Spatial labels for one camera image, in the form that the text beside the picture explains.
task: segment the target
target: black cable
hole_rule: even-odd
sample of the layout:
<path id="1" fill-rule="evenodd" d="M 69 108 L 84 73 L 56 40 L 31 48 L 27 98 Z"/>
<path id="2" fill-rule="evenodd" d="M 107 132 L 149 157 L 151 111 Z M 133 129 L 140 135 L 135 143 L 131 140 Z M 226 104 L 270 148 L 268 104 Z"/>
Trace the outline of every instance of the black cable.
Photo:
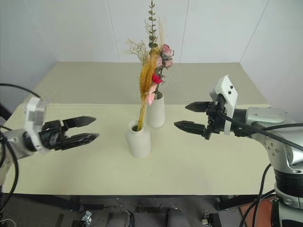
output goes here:
<path id="1" fill-rule="evenodd" d="M 274 192 L 275 192 L 275 190 L 273 189 L 273 190 L 271 190 L 271 191 L 269 191 L 269 192 L 263 194 L 263 195 L 261 196 L 261 201 L 264 200 L 264 199 L 266 199 L 266 198 L 269 197 L 269 196 L 272 196 L 272 193 L 274 193 Z"/>
<path id="2" fill-rule="evenodd" d="M 303 123 L 292 123 L 292 124 L 274 125 L 274 126 L 262 128 L 262 130 L 269 131 L 269 130 L 292 128 L 292 127 L 303 127 Z"/>
<path id="3" fill-rule="evenodd" d="M 258 194 L 258 197 L 257 197 L 257 200 L 256 200 L 257 203 L 256 203 L 256 206 L 255 206 L 254 215 L 253 215 L 253 218 L 252 218 L 252 227 L 255 227 L 256 216 L 257 216 L 258 206 L 259 206 L 259 204 L 260 204 L 261 196 L 262 196 L 262 193 L 263 193 L 265 177 L 266 177 L 266 174 L 267 174 L 267 172 L 268 172 L 268 170 L 269 170 L 270 167 L 271 167 L 271 164 L 269 164 L 269 165 L 265 168 L 264 173 L 263 173 L 263 175 L 262 175 L 260 191 L 259 191 L 259 194 Z"/>
<path id="4" fill-rule="evenodd" d="M 5 153 L 6 153 L 4 141 L 1 141 L 1 149 L 2 149 L 2 153 L 1 153 L 1 159 L 0 159 L 0 168 L 3 165 L 4 159 L 5 159 Z"/>
<path id="5" fill-rule="evenodd" d="M 4 201 L 3 205 L 0 207 L 0 213 L 3 212 L 4 207 L 6 206 L 6 204 L 8 203 L 9 199 L 11 198 L 11 196 L 13 195 L 16 186 L 17 186 L 17 182 L 18 182 L 18 178 L 19 178 L 19 166 L 18 166 L 18 161 L 17 161 L 17 157 L 14 153 L 13 148 L 11 147 L 10 143 L 7 141 L 7 138 L 4 136 L 4 134 L 0 131 L 0 136 L 2 137 L 2 145 L 6 145 L 9 149 L 9 152 L 13 158 L 13 162 L 14 162 L 14 166 L 15 166 L 15 178 L 14 178 L 14 183 L 9 191 L 9 194 L 6 198 L 6 200 Z"/>
<path id="6" fill-rule="evenodd" d="M 260 196 L 258 195 L 257 199 L 256 199 L 255 201 L 253 201 L 253 202 L 251 203 L 251 205 L 248 207 L 248 209 L 245 211 L 245 213 L 244 213 L 243 216 L 242 216 L 242 219 L 241 219 L 241 222 L 240 222 L 239 227 L 243 227 L 244 222 L 245 222 L 245 219 L 246 219 L 248 213 L 250 212 L 250 210 L 251 210 L 255 205 L 256 205 L 256 208 L 255 208 L 255 211 L 256 211 L 256 209 L 258 208 L 257 204 L 259 203 L 259 199 L 262 200 L 262 199 L 266 198 L 268 195 L 270 195 L 271 193 L 273 193 L 273 192 L 275 191 L 275 190 L 271 190 L 271 191 L 265 193 L 264 195 L 262 195 L 262 191 L 263 191 L 263 188 L 264 188 L 264 182 L 265 182 L 265 176 L 266 176 L 266 173 L 267 173 L 267 171 L 268 171 L 268 169 L 269 169 L 270 167 L 271 167 L 271 164 L 269 164 L 269 165 L 265 168 L 264 173 L 263 173 L 263 176 L 262 176 L 261 186 L 260 186 L 260 190 L 259 190 L 259 194 L 260 194 L 260 192 L 261 192 L 261 195 L 260 195 Z"/>
<path id="7" fill-rule="evenodd" d="M 250 207 L 248 207 L 248 209 L 245 211 L 245 213 L 243 214 L 243 217 L 242 217 L 242 219 L 241 219 L 241 222 L 240 222 L 239 227 L 243 227 L 244 222 L 245 222 L 245 219 L 246 219 L 248 213 L 249 213 L 250 210 L 256 205 L 256 203 L 257 203 L 257 201 L 254 201 L 254 202 L 250 205 Z"/>
<path id="8" fill-rule="evenodd" d="M 248 130 L 250 130 L 250 131 L 252 131 L 252 132 L 260 133 L 260 134 L 262 134 L 262 135 L 268 136 L 268 137 L 273 138 L 273 139 L 275 139 L 275 140 L 277 140 L 277 141 L 279 141 L 279 142 L 282 142 L 282 143 L 284 143 L 284 144 L 286 144 L 286 145 L 289 145 L 289 146 L 291 146 L 291 147 L 293 147 L 293 148 L 297 148 L 298 150 L 303 151 L 303 147 L 302 147 L 302 146 L 300 146 L 300 145 L 298 145 L 298 144 L 296 144 L 296 143 L 293 143 L 293 142 L 291 142 L 291 141 L 289 141 L 289 140 L 286 140 L 286 139 L 284 139 L 284 138 L 281 138 L 281 137 L 279 137 L 279 136 L 276 136 L 276 135 L 274 135 L 274 134 L 272 134 L 272 133 L 269 133 L 269 132 L 267 132 L 267 131 L 264 131 L 264 130 L 262 130 L 262 129 L 258 129 L 258 128 L 256 128 L 256 127 L 251 126 L 251 125 L 248 125 L 248 124 L 245 124 L 245 123 L 240 122 L 240 121 L 238 121 L 238 120 L 235 120 L 235 119 L 233 119 L 233 118 L 231 118 L 231 117 L 229 117 L 229 116 L 226 116 L 226 115 L 223 113 L 222 110 L 217 110 L 217 113 L 218 113 L 218 115 L 219 115 L 220 117 L 222 117 L 222 118 L 225 119 L 226 121 L 229 121 L 229 122 L 231 122 L 231 123 L 234 123 L 234 124 L 236 124 L 236 125 L 238 125 L 238 126 L 240 126 L 240 127 L 246 128 L 246 129 L 248 129 Z"/>
<path id="9" fill-rule="evenodd" d="M 0 125 L 0 128 L 6 129 L 6 130 L 8 130 L 8 131 L 12 131 L 12 129 L 10 129 L 10 128 L 8 128 L 8 127 L 5 127 L 5 126 L 3 126 L 3 125 Z"/>
<path id="10" fill-rule="evenodd" d="M 24 88 L 24 87 L 21 87 L 21 86 L 18 86 L 18 85 L 14 85 L 14 84 L 0 84 L 0 86 L 4 86 L 4 87 L 15 87 L 15 88 L 19 88 L 21 90 L 24 90 L 24 91 L 27 91 L 31 94 L 33 94 L 34 96 L 38 97 L 38 98 L 41 98 L 37 93 L 27 89 L 27 88 Z"/>

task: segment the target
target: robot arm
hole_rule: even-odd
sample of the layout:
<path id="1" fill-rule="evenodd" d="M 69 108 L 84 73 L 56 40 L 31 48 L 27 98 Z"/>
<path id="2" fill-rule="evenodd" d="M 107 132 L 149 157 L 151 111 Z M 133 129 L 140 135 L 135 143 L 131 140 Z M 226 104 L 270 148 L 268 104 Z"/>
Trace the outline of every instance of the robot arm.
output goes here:
<path id="1" fill-rule="evenodd" d="M 186 109 L 194 112 L 205 112 L 208 115 L 207 126 L 188 121 L 176 122 L 175 125 L 207 140 L 212 133 L 219 134 L 223 131 L 224 134 L 234 132 L 236 136 L 249 137 L 260 142 L 267 151 L 276 175 L 275 191 L 279 202 L 273 210 L 279 214 L 279 226 L 284 226 L 281 218 L 287 217 L 303 223 L 303 129 L 283 128 L 283 125 L 295 122 L 287 112 L 279 109 L 236 109 L 238 94 L 228 76 L 218 81 L 210 96 L 212 102 L 194 102 L 186 106 Z M 267 135 L 252 131 L 249 126 L 262 129 Z"/>
<path id="2" fill-rule="evenodd" d="M 26 105 L 24 129 L 2 133 L 17 159 L 31 156 L 35 152 L 45 154 L 52 149 L 65 150 L 82 146 L 98 137 L 98 134 L 95 133 L 82 133 L 71 137 L 65 135 L 69 128 L 82 127 L 92 123 L 96 120 L 93 117 L 82 116 L 63 120 L 62 126 L 59 120 L 44 123 L 45 113 L 46 101 L 33 97 Z M 4 161 L 0 168 L 0 186 L 2 186 L 9 168 L 14 162 L 8 148 L 3 148 L 1 145 L 0 148 L 0 152 L 2 152 L 0 156 L 4 155 Z"/>

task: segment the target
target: beige table top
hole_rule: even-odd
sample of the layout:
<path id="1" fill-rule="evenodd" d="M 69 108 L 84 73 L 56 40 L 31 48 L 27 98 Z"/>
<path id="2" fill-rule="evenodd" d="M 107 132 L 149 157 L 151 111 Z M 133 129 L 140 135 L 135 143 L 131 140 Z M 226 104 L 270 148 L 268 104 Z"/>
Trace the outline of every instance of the beige table top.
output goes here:
<path id="1" fill-rule="evenodd" d="M 140 104 L 139 63 L 58 62 L 34 91 L 53 103 Z M 210 100 L 219 78 L 229 75 L 238 91 L 237 104 L 267 101 L 239 63 L 174 63 L 164 71 L 160 91 L 166 104 Z"/>
<path id="2" fill-rule="evenodd" d="M 14 112 L 6 126 L 22 128 L 24 107 Z M 125 132 L 138 116 L 138 105 L 52 104 L 46 121 L 76 116 L 94 116 L 89 126 L 71 129 L 100 133 L 92 143 L 66 151 L 34 154 L 19 161 L 20 176 L 15 193 L 74 195 L 221 195 L 256 194 L 264 168 L 266 150 L 258 142 L 233 135 L 213 134 L 210 140 L 185 133 L 174 122 L 191 120 L 207 123 L 204 113 L 184 105 L 166 105 L 166 123 L 150 129 L 152 151 L 134 158 L 127 147 Z M 4 191 L 14 178 L 11 168 Z M 269 171 L 264 190 L 274 187 Z"/>

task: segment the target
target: pink rose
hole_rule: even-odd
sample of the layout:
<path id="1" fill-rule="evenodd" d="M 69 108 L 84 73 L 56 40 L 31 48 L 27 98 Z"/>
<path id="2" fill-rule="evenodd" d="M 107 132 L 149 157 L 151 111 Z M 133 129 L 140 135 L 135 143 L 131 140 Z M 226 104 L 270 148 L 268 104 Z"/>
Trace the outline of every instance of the pink rose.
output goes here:
<path id="1" fill-rule="evenodd" d="M 165 68 L 168 69 L 171 65 L 172 65 L 172 59 L 164 61 L 164 67 Z"/>
<path id="2" fill-rule="evenodd" d="M 148 102 L 148 105 L 151 105 L 154 98 L 155 98 L 155 90 L 157 88 L 157 85 L 156 84 L 153 84 L 151 87 L 150 87 L 150 90 L 148 91 L 148 95 L 147 95 L 147 102 Z"/>
<path id="3" fill-rule="evenodd" d="M 161 67 L 162 66 L 162 58 L 160 56 L 158 56 L 158 59 L 157 59 L 157 68 L 158 67 Z"/>
<path id="4" fill-rule="evenodd" d="M 174 55 L 174 51 L 172 49 L 170 49 L 170 47 L 166 44 L 164 44 L 162 46 L 162 51 L 163 51 L 163 54 L 168 56 L 168 57 L 171 57 Z"/>

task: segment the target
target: white vase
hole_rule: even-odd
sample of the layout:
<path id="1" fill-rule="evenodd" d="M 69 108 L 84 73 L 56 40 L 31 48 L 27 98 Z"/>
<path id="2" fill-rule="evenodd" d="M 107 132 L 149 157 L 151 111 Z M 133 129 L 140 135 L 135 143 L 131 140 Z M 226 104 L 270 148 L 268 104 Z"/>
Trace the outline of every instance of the white vase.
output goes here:
<path id="1" fill-rule="evenodd" d="M 134 157 L 146 157 L 151 152 L 151 134 L 150 131 L 142 125 L 140 131 L 135 131 L 138 122 L 132 121 L 126 131 L 126 141 Z"/>
<path id="2" fill-rule="evenodd" d="M 146 120 L 152 128 L 159 128 L 165 123 L 164 95 L 160 93 L 159 99 L 154 99 L 152 105 L 147 106 Z"/>

